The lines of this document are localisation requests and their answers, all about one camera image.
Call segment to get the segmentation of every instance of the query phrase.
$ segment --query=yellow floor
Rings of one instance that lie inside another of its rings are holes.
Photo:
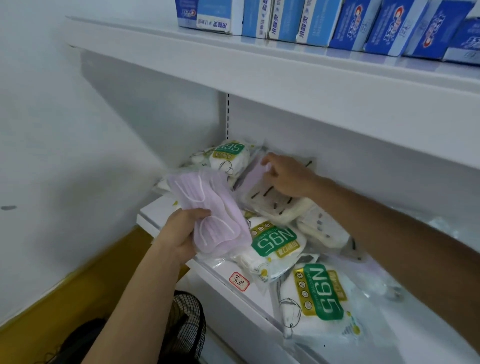
[[[152,237],[140,228],[84,267],[71,273],[53,292],[0,328],[0,363],[48,361],[74,329],[108,317]],[[183,276],[188,271],[184,267]]]

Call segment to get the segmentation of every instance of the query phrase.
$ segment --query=box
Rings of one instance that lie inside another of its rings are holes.
[[[405,55],[442,59],[448,43],[474,5],[473,1],[431,0]]]
[[[480,64],[480,18],[463,21],[450,41],[443,60]]]
[[[329,47],[362,50],[382,0],[346,0]]]
[[[198,0],[175,0],[179,26],[197,28]]]
[[[297,43],[328,47],[341,7],[342,0],[306,0]]]
[[[401,56],[427,9],[428,0],[384,0],[363,50]]]
[[[244,0],[243,36],[267,38],[273,0]]]
[[[275,0],[272,25],[268,32],[270,39],[295,43],[303,11],[303,0]]]
[[[241,36],[243,0],[198,0],[197,28]]]

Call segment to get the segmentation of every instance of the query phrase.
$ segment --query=hand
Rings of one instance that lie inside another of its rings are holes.
[[[179,263],[185,264],[196,252],[193,247],[192,231],[195,221],[210,216],[210,210],[193,208],[179,209],[170,215],[154,241],[161,249],[171,249]]]
[[[318,176],[292,157],[268,153],[261,164],[272,165],[264,173],[264,181],[276,190],[291,197],[308,197],[315,188]]]

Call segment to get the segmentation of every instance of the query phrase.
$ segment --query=shelf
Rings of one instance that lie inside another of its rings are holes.
[[[164,195],[141,209],[137,224],[156,236],[174,211],[174,197]],[[273,292],[261,292],[254,283],[241,292],[229,278],[235,272],[244,274],[233,262],[220,265],[192,259],[187,265],[224,299],[249,318],[262,332],[280,346],[284,346],[281,324],[275,319]],[[217,302],[208,306],[216,307]],[[332,346],[320,344],[314,349],[296,346],[292,354],[300,363],[365,363],[365,364],[475,364],[475,351],[442,319],[413,296],[406,294],[404,302],[382,300],[379,306],[388,324],[398,337],[397,348],[373,346]]]
[[[72,46],[480,168],[480,68],[69,18]]]

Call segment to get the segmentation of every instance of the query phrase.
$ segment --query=red stamp label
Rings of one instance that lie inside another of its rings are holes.
[[[230,283],[237,287],[240,291],[245,292],[250,286],[250,282],[239,272],[233,272],[229,279]]]

